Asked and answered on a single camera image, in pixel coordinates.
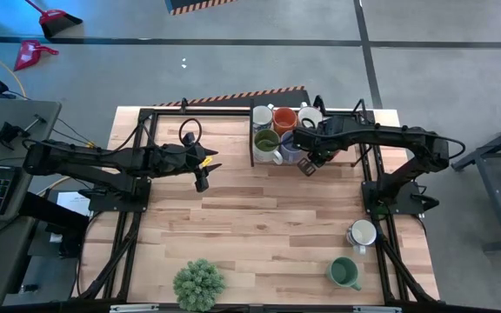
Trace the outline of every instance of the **gray floor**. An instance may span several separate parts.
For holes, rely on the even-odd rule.
[[[83,28],[62,37],[359,39],[352,0],[239,0],[177,17],[157,0],[40,3],[84,18]],[[371,40],[501,42],[501,0],[363,0],[362,5]],[[39,35],[35,11],[0,0],[0,36]],[[293,85],[323,95],[331,107],[350,108],[360,97],[371,105],[361,48],[51,46],[59,56],[17,72],[28,96],[62,102],[61,118],[102,145],[118,105]],[[0,43],[0,59],[12,66],[17,47]],[[455,137],[468,150],[501,130],[501,50],[373,49],[372,55],[383,106],[397,109],[402,123]],[[1,67],[0,77],[18,90]],[[53,179],[37,179],[32,189]],[[501,309],[501,253],[481,250],[483,243],[501,239],[501,231],[478,173],[448,169],[419,181],[441,201],[426,224],[442,299]]]

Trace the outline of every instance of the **wooden table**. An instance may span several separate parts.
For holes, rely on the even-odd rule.
[[[139,109],[117,108],[110,149],[134,129]],[[186,118],[160,117],[157,143],[178,143],[177,131]],[[395,110],[375,110],[375,118],[381,124],[399,125]],[[366,218],[360,196],[362,167],[350,166],[357,158],[356,150],[342,151],[336,162],[311,177],[294,166],[257,164],[251,168],[248,117],[198,119],[204,129],[201,144],[219,151],[213,163],[223,166],[210,174],[210,188],[204,193],[196,193],[193,175],[152,181],[138,237],[130,302],[175,303],[173,277],[188,261],[203,257],[225,276],[228,288],[218,303],[384,303],[375,249],[360,256],[344,239],[354,221]],[[186,130],[197,128],[190,123]],[[386,171],[407,161],[403,149],[381,148]],[[421,225],[409,216],[395,219],[404,263],[438,299]],[[83,290],[110,256],[116,223],[117,213],[107,212],[90,228],[82,262]],[[357,262],[362,291],[337,288],[325,278],[328,262],[338,256]],[[386,260],[397,296],[395,271]],[[121,273],[120,266],[116,286]]]

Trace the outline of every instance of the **green mug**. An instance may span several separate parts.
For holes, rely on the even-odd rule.
[[[338,257],[328,265],[326,276],[339,287],[351,287],[360,291],[361,286],[357,283],[358,268],[349,257]]]

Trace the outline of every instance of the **potted plant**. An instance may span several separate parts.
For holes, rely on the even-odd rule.
[[[224,276],[205,259],[189,262],[173,279],[173,289],[183,310],[205,312],[216,304],[225,289]]]

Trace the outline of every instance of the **red dustpan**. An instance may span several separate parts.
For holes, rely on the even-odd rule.
[[[17,61],[15,62],[15,70],[22,70],[30,67],[40,60],[42,51],[58,55],[59,51],[44,47],[37,40],[23,40],[21,49],[18,51]]]

